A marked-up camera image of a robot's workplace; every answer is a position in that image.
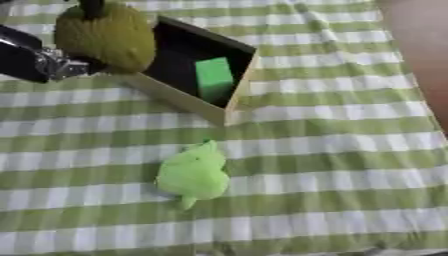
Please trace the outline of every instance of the fruit stem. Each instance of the fruit stem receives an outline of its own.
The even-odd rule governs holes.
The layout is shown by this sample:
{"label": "fruit stem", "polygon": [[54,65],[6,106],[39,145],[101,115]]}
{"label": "fruit stem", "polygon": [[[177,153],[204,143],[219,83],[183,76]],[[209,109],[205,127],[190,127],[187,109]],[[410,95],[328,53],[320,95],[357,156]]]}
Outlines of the fruit stem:
{"label": "fruit stem", "polygon": [[94,20],[103,16],[104,0],[78,0],[84,19]]}

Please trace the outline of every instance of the jackfruit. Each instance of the jackfruit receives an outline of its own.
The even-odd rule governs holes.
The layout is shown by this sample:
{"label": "jackfruit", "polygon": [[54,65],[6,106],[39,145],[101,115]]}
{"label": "jackfruit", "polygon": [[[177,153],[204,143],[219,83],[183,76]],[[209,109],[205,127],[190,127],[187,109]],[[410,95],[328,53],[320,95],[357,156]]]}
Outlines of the jackfruit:
{"label": "jackfruit", "polygon": [[156,55],[154,33],[144,13],[116,2],[105,3],[102,15],[85,19],[80,5],[56,19],[54,43],[72,56],[97,59],[110,73],[137,73]]}

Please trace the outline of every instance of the tablecloth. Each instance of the tablecloth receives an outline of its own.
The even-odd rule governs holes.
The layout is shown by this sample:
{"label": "tablecloth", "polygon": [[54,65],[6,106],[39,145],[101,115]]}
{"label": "tablecloth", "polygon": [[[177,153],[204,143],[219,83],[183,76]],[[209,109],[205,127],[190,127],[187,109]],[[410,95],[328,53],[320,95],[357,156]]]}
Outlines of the tablecloth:
{"label": "tablecloth", "polygon": [[[216,127],[101,75],[45,85],[3,76],[0,254],[448,247],[447,143],[374,1],[127,3],[257,47],[249,92]],[[56,15],[73,4],[18,2],[7,25],[51,45]],[[203,139],[226,154],[230,186],[174,210],[152,185],[158,166]]]}

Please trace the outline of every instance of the stuffed toy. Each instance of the stuffed toy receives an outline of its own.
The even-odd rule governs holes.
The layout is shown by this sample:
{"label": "stuffed toy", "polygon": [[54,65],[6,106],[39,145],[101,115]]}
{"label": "stuffed toy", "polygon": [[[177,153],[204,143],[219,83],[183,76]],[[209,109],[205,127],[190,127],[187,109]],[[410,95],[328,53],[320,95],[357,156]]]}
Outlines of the stuffed toy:
{"label": "stuffed toy", "polygon": [[225,192],[229,185],[229,176],[223,171],[225,162],[215,141],[190,146],[162,163],[156,186],[181,196],[180,207],[188,210],[197,200],[213,199]]}
{"label": "stuffed toy", "polygon": [[71,56],[89,57],[110,73],[142,72],[154,60],[155,39],[144,13],[117,2],[79,0],[56,20],[54,43]]}

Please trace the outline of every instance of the checkered fabric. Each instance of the checkered fabric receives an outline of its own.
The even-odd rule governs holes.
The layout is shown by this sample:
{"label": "checkered fabric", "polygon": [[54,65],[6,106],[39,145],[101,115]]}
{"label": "checkered fabric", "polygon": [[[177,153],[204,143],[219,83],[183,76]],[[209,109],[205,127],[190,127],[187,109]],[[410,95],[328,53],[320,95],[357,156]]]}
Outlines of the checkered fabric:
{"label": "checkered fabric", "polygon": [[[0,254],[448,247],[447,143],[373,0],[128,3],[256,46],[250,91],[220,128],[101,76],[2,77]],[[73,4],[22,1],[7,25],[51,44]],[[204,138],[227,155],[230,187],[176,211],[151,185],[158,165]]]}

